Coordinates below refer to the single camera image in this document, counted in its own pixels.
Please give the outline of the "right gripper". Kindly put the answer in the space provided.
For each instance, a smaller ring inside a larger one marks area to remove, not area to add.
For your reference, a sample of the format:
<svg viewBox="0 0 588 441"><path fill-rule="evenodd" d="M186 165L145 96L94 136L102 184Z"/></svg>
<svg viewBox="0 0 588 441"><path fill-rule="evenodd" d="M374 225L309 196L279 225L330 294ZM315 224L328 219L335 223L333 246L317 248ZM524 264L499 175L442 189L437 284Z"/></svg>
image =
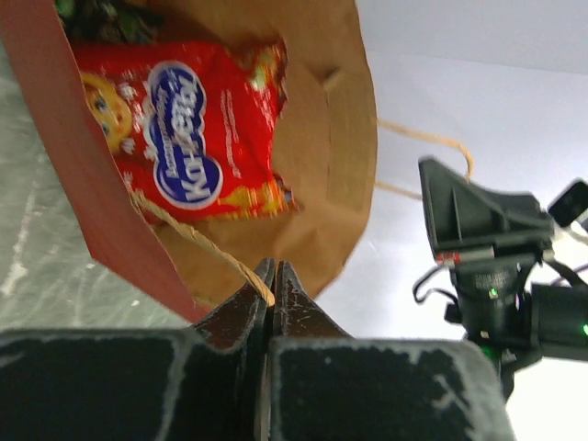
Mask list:
<svg viewBox="0 0 588 441"><path fill-rule="evenodd" d="M468 337L520 337L530 271L554 257L554 221L572 225L587 212L587 183L572 181L546 212L530 193L493 192L433 157L419 161L419 175L429 243L449 269Z"/></svg>

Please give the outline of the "red paper bag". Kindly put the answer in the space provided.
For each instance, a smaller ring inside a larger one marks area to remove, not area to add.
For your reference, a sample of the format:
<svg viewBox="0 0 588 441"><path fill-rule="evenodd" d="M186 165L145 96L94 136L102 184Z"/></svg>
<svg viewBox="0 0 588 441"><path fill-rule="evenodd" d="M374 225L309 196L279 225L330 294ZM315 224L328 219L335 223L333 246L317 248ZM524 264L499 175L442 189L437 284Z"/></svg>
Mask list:
<svg viewBox="0 0 588 441"><path fill-rule="evenodd" d="M263 258L311 295L366 228L379 119L352 1L4 1L1 39L90 254L184 318Z"/></svg>

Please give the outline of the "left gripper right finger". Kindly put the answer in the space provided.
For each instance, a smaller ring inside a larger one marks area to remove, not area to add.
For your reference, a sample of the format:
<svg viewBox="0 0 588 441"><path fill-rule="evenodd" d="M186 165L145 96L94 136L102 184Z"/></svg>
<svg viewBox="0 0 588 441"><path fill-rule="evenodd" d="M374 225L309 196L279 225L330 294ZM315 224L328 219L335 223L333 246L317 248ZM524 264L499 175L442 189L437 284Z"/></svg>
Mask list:
<svg viewBox="0 0 588 441"><path fill-rule="evenodd" d="M274 440L511 440L494 369L474 344L358 339L277 267L269 343Z"/></svg>

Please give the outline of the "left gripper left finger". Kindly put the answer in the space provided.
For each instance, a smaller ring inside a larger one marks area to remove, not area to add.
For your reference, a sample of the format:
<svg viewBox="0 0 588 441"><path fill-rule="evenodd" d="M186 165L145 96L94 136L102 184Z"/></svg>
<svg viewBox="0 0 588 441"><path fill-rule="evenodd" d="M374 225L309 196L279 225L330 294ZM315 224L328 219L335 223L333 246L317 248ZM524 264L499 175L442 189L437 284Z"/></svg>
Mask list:
<svg viewBox="0 0 588 441"><path fill-rule="evenodd" d="M1 335L4 440L264 440L267 302L245 285L178 329Z"/></svg>

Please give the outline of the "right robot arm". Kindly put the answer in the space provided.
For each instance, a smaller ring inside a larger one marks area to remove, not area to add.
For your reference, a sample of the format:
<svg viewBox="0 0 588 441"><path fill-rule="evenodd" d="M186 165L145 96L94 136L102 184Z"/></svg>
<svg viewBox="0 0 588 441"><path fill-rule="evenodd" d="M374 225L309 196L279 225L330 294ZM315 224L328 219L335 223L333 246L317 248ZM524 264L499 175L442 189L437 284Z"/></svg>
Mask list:
<svg viewBox="0 0 588 441"><path fill-rule="evenodd" d="M478 186L434 157L419 162L422 204L435 266L413 285L447 269L453 292L444 319L490 359L504 397L515 372L544 357L587 358L587 283L555 258L556 208L530 193Z"/></svg>

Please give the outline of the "red snack packet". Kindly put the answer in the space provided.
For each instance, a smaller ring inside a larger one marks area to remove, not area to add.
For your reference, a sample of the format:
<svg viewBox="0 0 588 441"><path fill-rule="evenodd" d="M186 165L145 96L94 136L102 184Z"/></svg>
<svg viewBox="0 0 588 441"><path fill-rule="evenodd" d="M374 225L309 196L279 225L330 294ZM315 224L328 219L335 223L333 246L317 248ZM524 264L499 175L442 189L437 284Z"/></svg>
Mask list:
<svg viewBox="0 0 588 441"><path fill-rule="evenodd" d="M286 101L282 40L238 51L198 40L104 43L73 55L130 191L184 223L295 208L271 165Z"/></svg>

